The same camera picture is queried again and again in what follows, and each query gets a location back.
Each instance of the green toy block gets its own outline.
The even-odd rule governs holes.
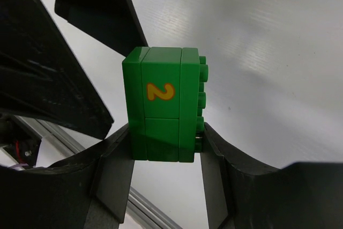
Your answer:
[[[177,119],[180,113],[181,48],[151,48],[141,63],[146,118]]]
[[[206,63],[206,58],[202,57],[201,62]],[[194,162],[196,132],[204,130],[204,119],[203,117],[198,117],[198,114],[201,116],[202,108],[206,105],[205,93],[199,92],[204,91],[204,84],[200,82],[201,66],[198,49],[182,49],[180,70],[179,162]],[[203,77],[206,77],[206,68],[203,68],[203,70]]]
[[[178,119],[145,119],[149,161],[178,161],[178,128]]]
[[[149,49],[148,47],[135,48],[122,63],[134,160],[147,160],[141,62]]]

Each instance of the cable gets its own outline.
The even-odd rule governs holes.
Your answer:
[[[25,163],[25,162],[21,159],[21,156],[20,156],[19,141],[18,141],[18,140],[16,141],[16,152],[17,152],[17,156],[18,156],[19,162],[20,162],[20,163]]]

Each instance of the yellow number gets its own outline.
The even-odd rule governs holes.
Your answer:
[[[175,88],[172,84],[166,83],[165,84],[165,92],[162,92],[159,88],[156,87],[153,83],[148,83],[146,85],[146,90],[148,93],[148,100],[153,101],[156,97],[162,100],[170,100],[175,95]]]

